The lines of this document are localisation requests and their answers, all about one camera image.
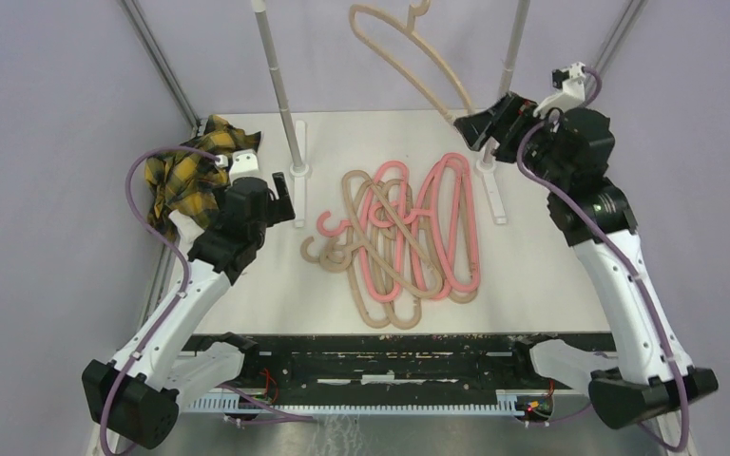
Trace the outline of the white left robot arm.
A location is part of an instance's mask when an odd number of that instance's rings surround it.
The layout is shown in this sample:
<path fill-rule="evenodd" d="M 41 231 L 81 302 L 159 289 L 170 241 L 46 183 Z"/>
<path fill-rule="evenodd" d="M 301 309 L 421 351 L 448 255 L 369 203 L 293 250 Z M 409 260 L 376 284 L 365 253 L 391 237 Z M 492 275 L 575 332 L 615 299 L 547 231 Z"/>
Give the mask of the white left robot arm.
<path fill-rule="evenodd" d="M 91 361 L 82 382 L 100 438 L 118 434 L 144 448 L 160 445 L 184 408 L 233 380 L 254 384 L 261 371 L 254 342 L 232 333 L 187 361 L 178 359 L 208 311 L 257 257 L 268 228 L 295 210 L 281 172 L 273 181 L 246 176 L 214 189 L 218 213 L 207 228 L 170 213 L 182 245 L 182 278 L 139 331 L 108 362 Z"/>

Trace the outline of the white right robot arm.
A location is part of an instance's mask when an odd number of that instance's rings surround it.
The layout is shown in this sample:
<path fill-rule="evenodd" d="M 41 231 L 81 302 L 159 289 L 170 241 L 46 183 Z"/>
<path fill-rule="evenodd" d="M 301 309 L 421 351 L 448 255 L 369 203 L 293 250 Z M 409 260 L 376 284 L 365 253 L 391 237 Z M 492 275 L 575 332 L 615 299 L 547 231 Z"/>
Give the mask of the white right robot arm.
<path fill-rule="evenodd" d="M 513 380 L 534 388 L 550 378 L 577 390 L 613 429 L 685 412 L 716 392 L 717 375 L 695 364 L 667 321 L 633 209 L 607 176 L 616 143 L 609 118 L 588 107 L 542 109 L 510 93 L 453 125 L 471 150 L 497 141 L 495 159 L 547 189 L 549 216 L 590 278 L 617 353 L 611 360 L 561 339 L 528 342 L 510 363 Z"/>

